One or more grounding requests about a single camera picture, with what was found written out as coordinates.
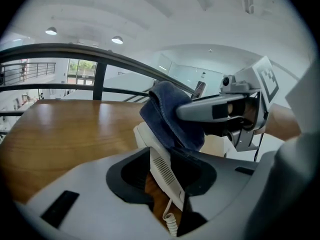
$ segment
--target glass panel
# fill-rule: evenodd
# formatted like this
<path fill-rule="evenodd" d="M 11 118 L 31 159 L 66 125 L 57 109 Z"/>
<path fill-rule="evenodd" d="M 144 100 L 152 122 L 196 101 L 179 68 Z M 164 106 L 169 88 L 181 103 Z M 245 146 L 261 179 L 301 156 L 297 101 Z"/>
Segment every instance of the glass panel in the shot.
<path fill-rule="evenodd" d="M 78 76 L 95 76 L 97 63 L 94 61 L 80 59 L 78 66 Z"/>
<path fill-rule="evenodd" d="M 67 83 L 75 85 L 76 84 L 76 78 L 75 77 L 68 77 Z"/>
<path fill-rule="evenodd" d="M 68 67 L 68 74 L 69 75 L 76 75 L 77 74 L 77 68 L 78 68 L 78 59 L 71 58 L 69 60 L 69 67 Z"/>

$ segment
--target white ceiling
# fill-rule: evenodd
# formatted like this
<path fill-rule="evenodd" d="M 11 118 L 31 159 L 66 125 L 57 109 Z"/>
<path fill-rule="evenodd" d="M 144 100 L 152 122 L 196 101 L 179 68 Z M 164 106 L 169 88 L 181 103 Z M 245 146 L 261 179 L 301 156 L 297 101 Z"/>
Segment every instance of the white ceiling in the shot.
<path fill-rule="evenodd" d="M 37 43 L 88 40 L 139 60 L 172 47 L 217 45 L 267 55 L 303 71 L 314 44 L 288 1 L 251 2 L 249 14 L 244 0 L 29 0 L 9 30 Z M 56 36 L 45 34 L 51 26 Z M 117 35 L 123 45 L 111 42 Z"/>

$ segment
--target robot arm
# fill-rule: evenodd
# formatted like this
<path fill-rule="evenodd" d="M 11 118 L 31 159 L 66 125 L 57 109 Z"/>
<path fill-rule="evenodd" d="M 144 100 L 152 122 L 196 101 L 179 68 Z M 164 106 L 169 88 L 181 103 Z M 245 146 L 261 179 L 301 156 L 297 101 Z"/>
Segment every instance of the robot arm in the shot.
<path fill-rule="evenodd" d="M 267 121 L 269 109 L 279 92 L 275 74 L 265 56 L 235 75 L 224 76 L 220 94 L 194 99 L 176 109 L 179 119 L 203 123 L 205 134 L 228 136 L 238 152 L 257 150 L 252 144 L 255 130 Z M 246 101 L 255 95 L 254 122 L 243 117 Z M 228 104 L 233 112 L 228 113 Z"/>

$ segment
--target ceiling light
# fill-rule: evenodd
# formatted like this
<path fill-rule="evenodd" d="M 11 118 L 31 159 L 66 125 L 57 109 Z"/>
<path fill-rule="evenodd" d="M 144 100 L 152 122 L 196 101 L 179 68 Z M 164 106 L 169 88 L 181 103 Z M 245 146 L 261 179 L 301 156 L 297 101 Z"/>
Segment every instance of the ceiling light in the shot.
<path fill-rule="evenodd" d="M 159 68 L 162 68 L 163 70 L 167 71 L 163 66 L 160 66 L 160 65 L 159 65 Z"/>
<path fill-rule="evenodd" d="M 49 27 L 46 31 L 45 31 L 48 35 L 56 35 L 57 34 L 57 29 L 54 26 Z"/>
<path fill-rule="evenodd" d="M 112 38 L 111 41 L 119 45 L 122 45 L 124 43 L 122 37 L 118 35 Z"/>

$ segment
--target black metal railing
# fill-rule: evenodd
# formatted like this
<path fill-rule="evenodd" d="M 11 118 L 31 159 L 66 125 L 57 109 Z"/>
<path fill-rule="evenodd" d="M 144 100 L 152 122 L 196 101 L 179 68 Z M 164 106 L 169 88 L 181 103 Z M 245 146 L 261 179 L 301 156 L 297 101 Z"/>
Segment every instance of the black metal railing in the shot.
<path fill-rule="evenodd" d="M 30 44 L 24 46 L 18 46 L 7 50 L 0 51 L 0 64 L 21 60 L 21 59 L 32 59 L 32 58 L 70 58 L 70 59 L 81 59 L 87 61 L 97 62 L 95 79 L 93 85 L 80 85 L 80 84 L 69 84 L 69 83 L 31 83 L 31 84 L 11 84 L 0 86 L 0 93 L 4 91 L 12 90 L 30 90 L 30 89 L 69 89 L 69 90 L 86 90 L 92 91 L 92 99 L 102 99 L 102 93 L 118 93 L 133 95 L 132 98 L 141 96 L 138 100 L 142 100 L 144 97 L 149 97 L 146 92 L 139 92 L 127 89 L 119 88 L 108 88 L 104 87 L 105 73 L 107 65 L 116 66 L 126 70 L 130 70 L 158 81 L 169 81 L 176 85 L 181 90 L 196 94 L 193 89 L 177 81 L 176 79 L 145 65 L 134 59 L 125 57 L 114 52 L 93 48 L 89 46 L 77 45 L 77 44 L 65 44 L 65 43 L 40 43 Z M 21 116 L 23 111 L 19 111 L 17 114 L 15 111 L 0 111 L 0 116 Z"/>
<path fill-rule="evenodd" d="M 56 63 L 32 62 L 2 64 L 0 68 L 0 86 L 23 83 L 31 78 L 54 74 Z"/>

